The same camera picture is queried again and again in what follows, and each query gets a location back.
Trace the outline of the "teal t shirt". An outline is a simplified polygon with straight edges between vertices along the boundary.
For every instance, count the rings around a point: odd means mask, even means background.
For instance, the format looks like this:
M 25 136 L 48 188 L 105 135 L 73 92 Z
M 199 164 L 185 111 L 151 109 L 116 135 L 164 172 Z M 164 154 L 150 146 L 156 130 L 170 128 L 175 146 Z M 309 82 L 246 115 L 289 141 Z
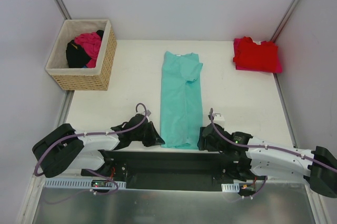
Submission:
M 202 68 L 198 54 L 164 54 L 160 136 L 165 148 L 197 149 L 203 125 Z

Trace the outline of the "wicker basket with liner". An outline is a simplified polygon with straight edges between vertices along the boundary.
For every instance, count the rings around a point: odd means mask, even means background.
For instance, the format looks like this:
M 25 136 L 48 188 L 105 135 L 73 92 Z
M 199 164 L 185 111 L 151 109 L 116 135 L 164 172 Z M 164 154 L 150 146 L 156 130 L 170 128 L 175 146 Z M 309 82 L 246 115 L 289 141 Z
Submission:
M 66 47 L 82 33 L 103 31 L 102 44 L 96 67 L 70 68 L 66 59 Z M 113 66 L 117 41 L 108 19 L 67 19 L 55 41 L 45 70 L 63 90 L 107 90 Z

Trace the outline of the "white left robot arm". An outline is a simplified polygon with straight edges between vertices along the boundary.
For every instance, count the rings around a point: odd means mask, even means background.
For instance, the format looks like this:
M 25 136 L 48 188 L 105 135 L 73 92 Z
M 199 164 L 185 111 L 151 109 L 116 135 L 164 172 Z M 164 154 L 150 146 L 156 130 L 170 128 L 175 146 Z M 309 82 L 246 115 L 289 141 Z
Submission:
M 33 146 L 37 160 L 34 175 L 53 178 L 69 169 L 90 169 L 106 176 L 111 163 L 103 152 L 124 149 L 133 141 L 140 141 L 144 147 L 165 144 L 144 114 L 136 114 L 105 132 L 76 130 L 71 124 L 62 124 Z

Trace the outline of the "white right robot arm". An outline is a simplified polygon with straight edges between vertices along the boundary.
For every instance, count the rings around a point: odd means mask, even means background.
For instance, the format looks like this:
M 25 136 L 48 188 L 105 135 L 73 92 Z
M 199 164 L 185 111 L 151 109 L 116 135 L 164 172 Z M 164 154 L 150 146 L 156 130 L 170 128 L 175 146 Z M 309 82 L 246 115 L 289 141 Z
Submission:
M 319 195 L 336 198 L 336 158 L 325 147 L 314 150 L 277 146 L 250 134 L 228 133 L 218 124 L 200 128 L 199 150 L 218 152 L 231 179 L 280 178 L 306 184 Z

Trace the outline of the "black t shirt in basket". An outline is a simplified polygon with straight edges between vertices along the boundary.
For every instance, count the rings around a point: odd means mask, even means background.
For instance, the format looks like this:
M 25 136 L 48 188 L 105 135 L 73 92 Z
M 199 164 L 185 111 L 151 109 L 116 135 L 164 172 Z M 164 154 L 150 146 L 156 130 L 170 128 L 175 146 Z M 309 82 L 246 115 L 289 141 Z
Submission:
M 90 57 L 73 39 L 67 44 L 66 59 L 69 68 L 87 68 L 86 64 L 89 62 Z

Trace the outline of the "magenta t shirt in basket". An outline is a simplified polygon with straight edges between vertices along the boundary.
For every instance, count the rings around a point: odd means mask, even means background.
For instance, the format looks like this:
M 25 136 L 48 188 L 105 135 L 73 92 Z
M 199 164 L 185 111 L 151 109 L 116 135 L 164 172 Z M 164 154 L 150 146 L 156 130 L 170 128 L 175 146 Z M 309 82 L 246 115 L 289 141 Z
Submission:
M 87 68 L 95 68 L 100 51 L 104 31 L 99 29 L 92 33 L 83 33 L 74 38 L 74 42 L 80 45 L 86 54 L 90 57 L 89 62 L 86 64 Z

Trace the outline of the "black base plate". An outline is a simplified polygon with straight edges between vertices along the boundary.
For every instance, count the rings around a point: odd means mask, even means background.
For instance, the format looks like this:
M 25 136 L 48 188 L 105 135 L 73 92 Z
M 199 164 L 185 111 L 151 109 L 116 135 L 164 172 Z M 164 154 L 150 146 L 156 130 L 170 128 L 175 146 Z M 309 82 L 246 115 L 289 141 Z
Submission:
M 257 178 L 249 162 L 218 152 L 101 151 L 103 164 L 95 170 L 126 183 L 128 189 L 221 191 L 222 184 Z

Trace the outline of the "right aluminium frame post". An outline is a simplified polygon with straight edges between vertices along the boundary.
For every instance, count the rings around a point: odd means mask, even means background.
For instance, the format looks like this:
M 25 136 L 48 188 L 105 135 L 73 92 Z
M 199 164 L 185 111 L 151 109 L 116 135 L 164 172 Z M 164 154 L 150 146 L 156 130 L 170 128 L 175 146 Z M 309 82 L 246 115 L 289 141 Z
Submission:
M 292 0 L 286 9 L 281 21 L 279 22 L 276 30 L 274 31 L 270 41 L 276 43 L 280 35 L 282 34 L 283 30 L 286 28 L 289 20 L 291 19 L 292 15 L 295 13 L 296 9 L 299 7 L 302 0 Z

